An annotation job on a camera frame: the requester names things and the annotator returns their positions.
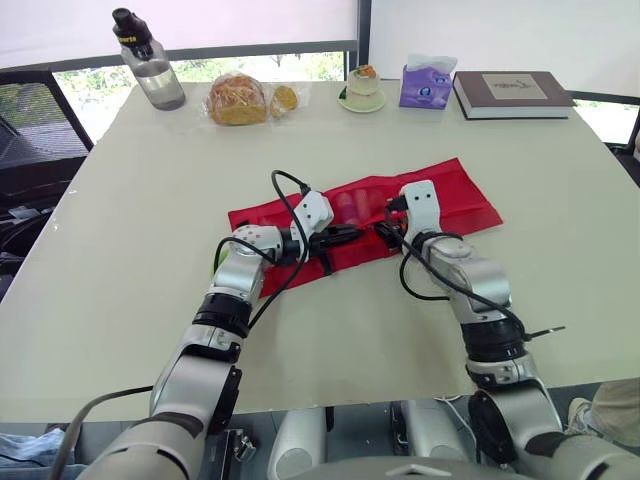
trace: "purple tissue box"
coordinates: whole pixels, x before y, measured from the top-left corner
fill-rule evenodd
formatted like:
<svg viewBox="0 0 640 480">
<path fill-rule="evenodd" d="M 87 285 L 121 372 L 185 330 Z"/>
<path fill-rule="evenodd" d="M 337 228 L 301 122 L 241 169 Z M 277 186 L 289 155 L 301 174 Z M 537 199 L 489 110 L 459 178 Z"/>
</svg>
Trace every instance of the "purple tissue box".
<svg viewBox="0 0 640 480">
<path fill-rule="evenodd" d="M 442 110 L 447 106 L 451 86 L 451 76 L 433 67 L 407 72 L 405 65 L 402 70 L 400 106 Z"/>
</svg>

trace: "white wall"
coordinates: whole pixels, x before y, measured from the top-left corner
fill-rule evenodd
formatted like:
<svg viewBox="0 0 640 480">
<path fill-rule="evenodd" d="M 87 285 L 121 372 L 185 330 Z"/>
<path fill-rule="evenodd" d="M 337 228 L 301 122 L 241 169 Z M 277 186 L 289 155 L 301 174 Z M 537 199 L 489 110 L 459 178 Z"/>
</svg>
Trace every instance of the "white wall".
<svg viewBox="0 0 640 480">
<path fill-rule="evenodd" d="M 373 0 L 369 62 L 399 78 L 410 52 L 640 96 L 640 0 Z"/>
</svg>

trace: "small plate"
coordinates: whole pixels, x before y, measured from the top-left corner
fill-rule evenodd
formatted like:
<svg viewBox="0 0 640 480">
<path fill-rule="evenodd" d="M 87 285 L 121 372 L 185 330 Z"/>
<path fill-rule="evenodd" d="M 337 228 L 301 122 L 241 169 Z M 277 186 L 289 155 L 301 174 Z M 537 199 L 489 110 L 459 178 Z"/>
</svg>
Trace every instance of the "small plate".
<svg viewBox="0 0 640 480">
<path fill-rule="evenodd" d="M 340 106 L 346 108 L 350 112 L 354 112 L 354 113 L 372 113 L 372 112 L 377 112 L 382 107 L 384 107 L 385 103 L 387 103 L 387 98 L 385 97 L 384 92 L 382 90 L 380 90 L 380 95 L 382 96 L 382 103 L 380 105 L 376 105 L 375 107 L 368 108 L 368 109 L 360 109 L 360 108 L 352 107 L 351 105 L 347 105 L 347 103 L 344 101 L 344 99 L 342 99 L 340 97 L 338 97 L 338 103 L 340 104 Z"/>
</svg>

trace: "bread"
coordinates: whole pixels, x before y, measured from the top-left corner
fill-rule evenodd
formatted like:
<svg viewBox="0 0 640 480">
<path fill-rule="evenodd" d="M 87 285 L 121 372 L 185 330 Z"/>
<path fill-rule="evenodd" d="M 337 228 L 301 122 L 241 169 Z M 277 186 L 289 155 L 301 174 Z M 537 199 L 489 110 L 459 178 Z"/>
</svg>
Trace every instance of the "bread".
<svg viewBox="0 0 640 480">
<path fill-rule="evenodd" d="M 218 77 L 209 92 L 207 107 L 209 115 L 224 125 L 249 125 L 267 119 L 262 86 L 248 75 Z"/>
<path fill-rule="evenodd" d="M 269 111 L 271 116 L 278 118 L 287 113 L 289 110 L 294 110 L 298 106 L 298 97 L 296 92 L 291 88 L 284 85 L 276 88 L 271 99 L 271 105 Z"/>
</svg>

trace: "water bottle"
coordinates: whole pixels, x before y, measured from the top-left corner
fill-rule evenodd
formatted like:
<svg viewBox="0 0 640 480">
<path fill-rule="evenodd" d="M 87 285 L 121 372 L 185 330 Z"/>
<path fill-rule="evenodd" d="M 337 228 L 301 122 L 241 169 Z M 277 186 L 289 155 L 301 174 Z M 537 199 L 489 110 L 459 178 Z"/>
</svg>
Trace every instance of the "water bottle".
<svg viewBox="0 0 640 480">
<path fill-rule="evenodd" d="M 184 91 L 160 42 L 153 39 L 144 20 L 126 8 L 113 11 L 113 33 L 122 45 L 122 59 L 129 65 L 151 104 L 174 110 L 185 102 Z"/>
</svg>

